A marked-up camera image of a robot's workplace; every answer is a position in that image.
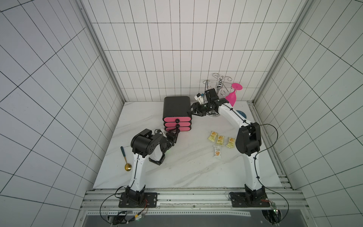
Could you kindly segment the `black drawer cabinet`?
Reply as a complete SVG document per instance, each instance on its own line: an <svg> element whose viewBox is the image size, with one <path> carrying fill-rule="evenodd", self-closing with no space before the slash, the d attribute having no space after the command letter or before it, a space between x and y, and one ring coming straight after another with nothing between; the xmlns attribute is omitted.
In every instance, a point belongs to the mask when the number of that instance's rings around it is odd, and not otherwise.
<svg viewBox="0 0 363 227"><path fill-rule="evenodd" d="M188 112L191 107L191 100L188 96L167 96L164 98L163 120L172 122L179 119L181 122L188 122L192 119Z"/></svg>

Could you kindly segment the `pink bottom drawer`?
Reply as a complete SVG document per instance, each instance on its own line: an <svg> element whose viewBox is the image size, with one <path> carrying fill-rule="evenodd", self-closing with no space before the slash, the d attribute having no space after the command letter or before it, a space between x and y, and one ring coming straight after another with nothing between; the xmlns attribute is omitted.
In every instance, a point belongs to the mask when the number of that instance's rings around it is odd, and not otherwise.
<svg viewBox="0 0 363 227"><path fill-rule="evenodd" d="M166 131L175 131L176 129L178 129L180 132L182 131L190 131L192 128L190 126L186 126L186 127L166 127L165 130Z"/></svg>

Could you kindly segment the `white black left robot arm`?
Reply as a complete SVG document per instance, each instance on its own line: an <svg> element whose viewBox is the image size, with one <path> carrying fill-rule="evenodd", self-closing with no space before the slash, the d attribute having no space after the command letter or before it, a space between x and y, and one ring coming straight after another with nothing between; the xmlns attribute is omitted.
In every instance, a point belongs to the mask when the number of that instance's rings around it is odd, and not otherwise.
<svg viewBox="0 0 363 227"><path fill-rule="evenodd" d="M147 193L146 188L146 165L150 161L161 165L165 159L165 153L177 142L180 128L177 126L171 131L160 129L152 132L144 129L131 140L134 166L131 180L121 194L120 208L138 208L147 205L149 198L156 199L157 193Z"/></svg>

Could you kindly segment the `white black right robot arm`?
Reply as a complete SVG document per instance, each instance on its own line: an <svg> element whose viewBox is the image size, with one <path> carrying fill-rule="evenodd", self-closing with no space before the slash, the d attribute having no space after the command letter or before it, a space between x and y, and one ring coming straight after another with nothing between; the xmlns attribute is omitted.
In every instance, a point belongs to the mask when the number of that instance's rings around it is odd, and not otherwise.
<svg viewBox="0 0 363 227"><path fill-rule="evenodd" d="M245 192L230 192L229 199L233 207L270 207L265 186L260 182L258 152L262 145L261 126L252 123L239 114L225 98L219 98L215 89L205 91L207 103L193 103L190 113L196 116L219 114L226 118L234 127L238 128L235 147L242 154L244 160L246 181Z"/></svg>

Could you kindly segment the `pink top drawer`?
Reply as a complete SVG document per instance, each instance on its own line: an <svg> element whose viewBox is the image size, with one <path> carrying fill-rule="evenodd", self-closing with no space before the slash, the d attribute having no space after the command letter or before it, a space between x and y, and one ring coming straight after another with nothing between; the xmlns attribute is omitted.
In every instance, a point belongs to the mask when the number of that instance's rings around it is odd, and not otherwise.
<svg viewBox="0 0 363 227"><path fill-rule="evenodd" d="M173 116L163 118L163 121L166 123L190 122L191 120L192 118L190 116Z"/></svg>

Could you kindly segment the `pink drawer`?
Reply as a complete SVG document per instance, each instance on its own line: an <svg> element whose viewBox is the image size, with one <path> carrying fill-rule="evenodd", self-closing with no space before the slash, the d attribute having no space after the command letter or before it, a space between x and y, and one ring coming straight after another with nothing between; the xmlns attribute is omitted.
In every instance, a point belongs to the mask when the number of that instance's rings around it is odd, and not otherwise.
<svg viewBox="0 0 363 227"><path fill-rule="evenodd" d="M191 120L192 118L190 116L173 116L163 118L163 121L166 123L190 122Z"/></svg>
<svg viewBox="0 0 363 227"><path fill-rule="evenodd" d="M164 126L166 128L172 128L172 127L176 127L177 125L180 127L190 127L191 126L191 121L189 122L164 122Z"/></svg>
<svg viewBox="0 0 363 227"><path fill-rule="evenodd" d="M165 130L166 131L175 131L176 129L178 129L180 132L182 131L190 131L192 128L190 126L186 126L186 127L166 127Z"/></svg>

